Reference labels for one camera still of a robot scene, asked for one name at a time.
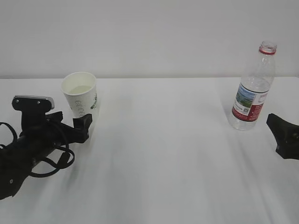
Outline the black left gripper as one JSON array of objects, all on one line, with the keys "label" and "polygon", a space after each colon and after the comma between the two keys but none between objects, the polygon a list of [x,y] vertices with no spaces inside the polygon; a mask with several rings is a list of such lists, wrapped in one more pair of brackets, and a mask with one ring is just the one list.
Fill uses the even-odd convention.
[{"label": "black left gripper", "polygon": [[53,163],[48,158],[54,150],[62,152],[58,163],[73,163],[72,143],[84,143],[89,138],[93,116],[86,114],[73,119],[73,126],[62,122],[63,112],[50,113],[47,100],[13,98],[12,107],[21,112],[21,133],[12,131],[12,163]]}]

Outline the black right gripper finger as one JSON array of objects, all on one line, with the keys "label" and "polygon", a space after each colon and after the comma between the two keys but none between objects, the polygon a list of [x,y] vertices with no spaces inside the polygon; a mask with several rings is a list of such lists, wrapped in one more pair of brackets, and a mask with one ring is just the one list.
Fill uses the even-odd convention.
[{"label": "black right gripper finger", "polygon": [[268,115],[267,126],[277,143],[276,153],[283,159],[299,159],[299,126],[289,123],[279,116]]}]

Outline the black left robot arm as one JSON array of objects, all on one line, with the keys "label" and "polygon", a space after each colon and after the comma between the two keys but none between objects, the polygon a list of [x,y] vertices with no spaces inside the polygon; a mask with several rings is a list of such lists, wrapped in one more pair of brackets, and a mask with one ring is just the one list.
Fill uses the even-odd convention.
[{"label": "black left robot arm", "polygon": [[0,198],[14,197],[29,176],[45,178],[68,168],[75,161],[72,143],[85,143],[92,124],[91,114],[73,119],[73,126],[62,123],[62,111],[54,109],[51,97],[16,95],[12,107],[21,112],[21,133],[1,123],[13,140],[0,146]]}]

